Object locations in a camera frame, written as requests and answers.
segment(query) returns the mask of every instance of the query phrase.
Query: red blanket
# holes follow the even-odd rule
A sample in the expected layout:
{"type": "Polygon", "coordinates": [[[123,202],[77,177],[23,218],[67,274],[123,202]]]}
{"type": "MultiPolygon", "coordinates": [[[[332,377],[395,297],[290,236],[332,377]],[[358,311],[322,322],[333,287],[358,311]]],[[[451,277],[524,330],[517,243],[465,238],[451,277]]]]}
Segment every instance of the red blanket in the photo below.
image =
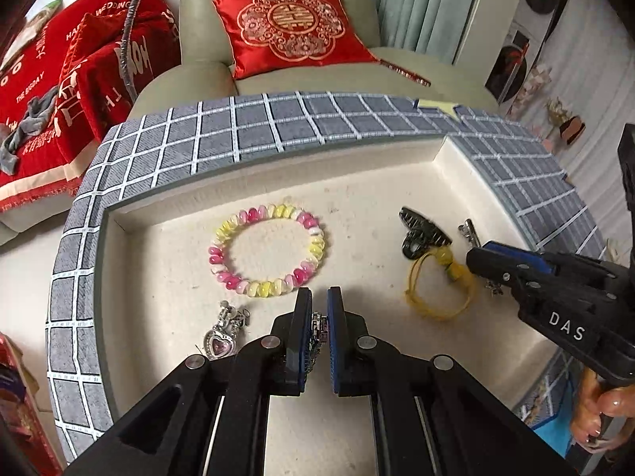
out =
{"type": "MultiPolygon", "coordinates": [[[[131,102],[119,71],[129,0],[78,0],[56,15],[0,79],[0,120],[12,128],[27,102],[59,84],[49,127],[18,150],[13,176],[0,173],[0,211],[75,192],[106,132],[131,102]]],[[[178,31],[164,0],[142,0],[131,35],[138,92],[180,63],[178,31]]]]}

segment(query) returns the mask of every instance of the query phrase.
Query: heart pendant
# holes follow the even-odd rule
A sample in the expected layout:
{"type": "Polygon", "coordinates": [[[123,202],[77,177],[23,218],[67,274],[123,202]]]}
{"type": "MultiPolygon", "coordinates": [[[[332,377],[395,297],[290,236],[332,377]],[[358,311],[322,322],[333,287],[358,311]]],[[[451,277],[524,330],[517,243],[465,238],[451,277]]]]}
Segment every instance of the heart pendant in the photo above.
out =
{"type": "Polygon", "coordinates": [[[203,346],[207,358],[213,361],[225,356],[231,356],[236,348],[236,343],[228,334],[212,329],[205,335],[203,346]]]}

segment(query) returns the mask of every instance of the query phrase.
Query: green curtain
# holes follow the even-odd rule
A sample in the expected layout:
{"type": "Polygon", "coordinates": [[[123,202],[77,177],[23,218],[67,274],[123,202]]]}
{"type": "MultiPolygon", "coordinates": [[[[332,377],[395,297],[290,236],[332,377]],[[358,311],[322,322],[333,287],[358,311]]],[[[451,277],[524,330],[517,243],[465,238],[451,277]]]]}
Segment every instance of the green curtain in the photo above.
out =
{"type": "Polygon", "coordinates": [[[376,0],[382,44],[454,60],[472,0],[376,0]]]}

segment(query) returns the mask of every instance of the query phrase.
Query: earring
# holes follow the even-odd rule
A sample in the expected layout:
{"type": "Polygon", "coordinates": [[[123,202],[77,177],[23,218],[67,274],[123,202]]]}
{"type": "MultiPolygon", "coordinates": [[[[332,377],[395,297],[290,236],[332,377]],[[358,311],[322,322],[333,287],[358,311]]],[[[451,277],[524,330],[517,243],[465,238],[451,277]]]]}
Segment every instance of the earring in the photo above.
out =
{"type": "Polygon", "coordinates": [[[210,361],[231,356],[236,352],[236,336],[248,325],[248,310],[236,310],[227,301],[220,302],[218,320],[203,338],[203,348],[210,361]]]}

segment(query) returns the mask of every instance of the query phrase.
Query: gray cloth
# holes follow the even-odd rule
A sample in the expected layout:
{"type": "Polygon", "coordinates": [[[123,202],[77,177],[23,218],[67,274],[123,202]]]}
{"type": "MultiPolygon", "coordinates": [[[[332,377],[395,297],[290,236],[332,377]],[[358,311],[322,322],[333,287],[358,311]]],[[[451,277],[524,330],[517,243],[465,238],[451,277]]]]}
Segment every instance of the gray cloth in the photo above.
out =
{"type": "Polygon", "coordinates": [[[34,96],[27,104],[27,112],[20,120],[15,130],[9,134],[2,144],[0,144],[0,170],[7,175],[15,174],[15,167],[18,157],[15,153],[22,143],[28,138],[39,136],[48,126],[53,110],[55,109],[55,99],[57,97],[58,86],[50,88],[47,93],[40,98],[34,96]]]}

